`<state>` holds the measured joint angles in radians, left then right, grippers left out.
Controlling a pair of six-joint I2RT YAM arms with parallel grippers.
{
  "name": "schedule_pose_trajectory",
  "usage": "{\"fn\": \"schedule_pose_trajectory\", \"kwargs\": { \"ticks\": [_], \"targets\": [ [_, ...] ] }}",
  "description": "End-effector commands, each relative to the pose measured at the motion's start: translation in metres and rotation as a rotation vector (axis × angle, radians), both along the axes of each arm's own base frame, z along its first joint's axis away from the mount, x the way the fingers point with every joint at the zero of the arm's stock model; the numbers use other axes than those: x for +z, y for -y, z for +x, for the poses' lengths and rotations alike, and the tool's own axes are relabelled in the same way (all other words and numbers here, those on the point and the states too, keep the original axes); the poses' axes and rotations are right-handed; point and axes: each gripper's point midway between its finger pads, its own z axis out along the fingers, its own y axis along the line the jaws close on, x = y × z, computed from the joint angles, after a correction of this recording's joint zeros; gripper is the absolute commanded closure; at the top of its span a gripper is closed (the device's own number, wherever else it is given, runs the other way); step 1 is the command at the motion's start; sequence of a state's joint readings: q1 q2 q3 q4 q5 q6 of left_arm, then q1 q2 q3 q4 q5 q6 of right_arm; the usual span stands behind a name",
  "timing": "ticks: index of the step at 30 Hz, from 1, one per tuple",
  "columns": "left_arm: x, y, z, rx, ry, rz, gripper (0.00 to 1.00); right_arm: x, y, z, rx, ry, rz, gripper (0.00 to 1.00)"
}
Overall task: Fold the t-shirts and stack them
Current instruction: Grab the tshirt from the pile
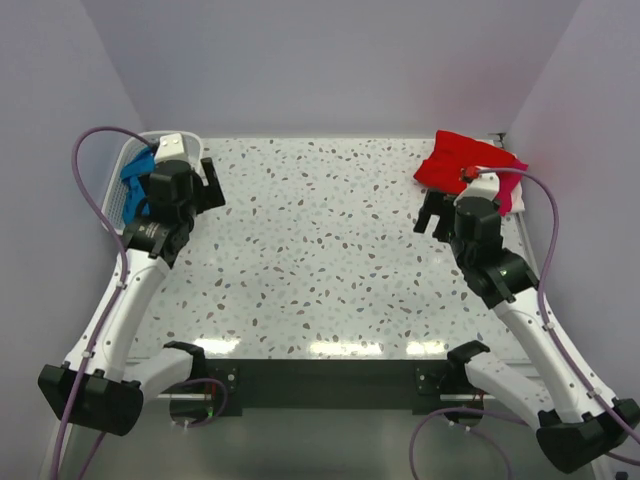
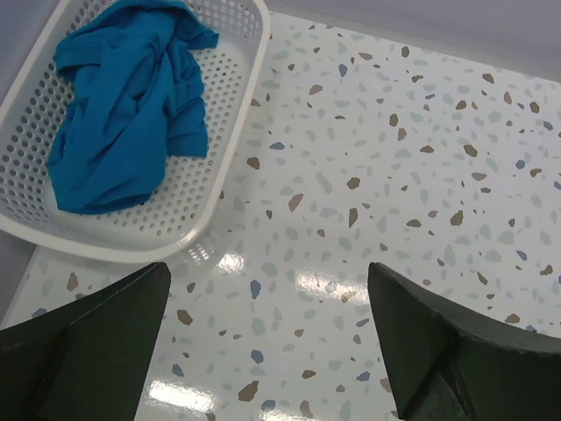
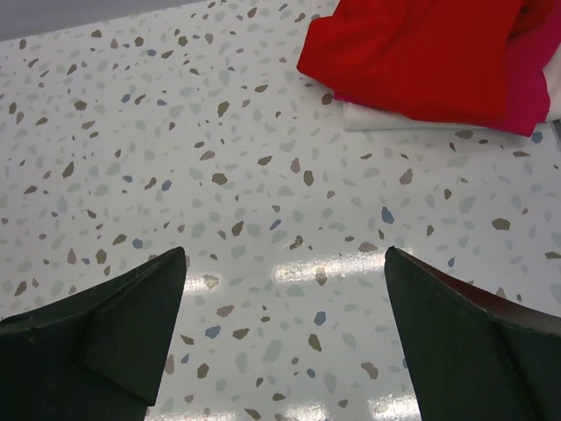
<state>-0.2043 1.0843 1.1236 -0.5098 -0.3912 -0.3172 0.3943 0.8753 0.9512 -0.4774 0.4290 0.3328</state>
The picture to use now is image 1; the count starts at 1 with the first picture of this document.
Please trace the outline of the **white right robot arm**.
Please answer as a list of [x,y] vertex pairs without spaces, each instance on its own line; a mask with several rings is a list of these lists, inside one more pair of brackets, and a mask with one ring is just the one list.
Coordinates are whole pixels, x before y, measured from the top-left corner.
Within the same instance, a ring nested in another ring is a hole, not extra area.
[[527,261],[503,245],[495,201],[427,192],[414,227],[450,245],[475,293],[515,336],[541,380],[535,383],[474,340],[447,354],[445,379],[459,393],[473,387],[498,399],[535,433],[552,465],[572,473],[620,446],[639,424],[639,406],[621,399],[588,366],[563,330]]

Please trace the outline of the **blue t shirt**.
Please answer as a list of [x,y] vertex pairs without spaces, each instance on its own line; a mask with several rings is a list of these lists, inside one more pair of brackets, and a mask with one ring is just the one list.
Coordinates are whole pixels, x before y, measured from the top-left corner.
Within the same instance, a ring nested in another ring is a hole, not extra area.
[[154,168],[154,154],[149,148],[144,148],[120,171],[120,180],[127,188],[122,209],[122,219],[126,225],[134,220],[136,209],[145,198],[141,178],[149,175]]

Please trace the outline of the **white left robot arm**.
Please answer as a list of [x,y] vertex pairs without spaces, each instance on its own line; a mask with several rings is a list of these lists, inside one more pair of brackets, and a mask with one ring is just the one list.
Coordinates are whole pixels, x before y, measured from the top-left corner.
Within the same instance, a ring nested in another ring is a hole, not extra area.
[[119,239],[124,255],[85,332],[61,365],[46,365],[38,386],[61,422],[124,436],[144,404],[177,385],[200,390],[207,380],[202,348],[179,341],[134,367],[126,365],[135,334],[161,283],[186,247],[195,220],[225,198],[212,159],[196,172],[184,160],[156,164],[145,196]]

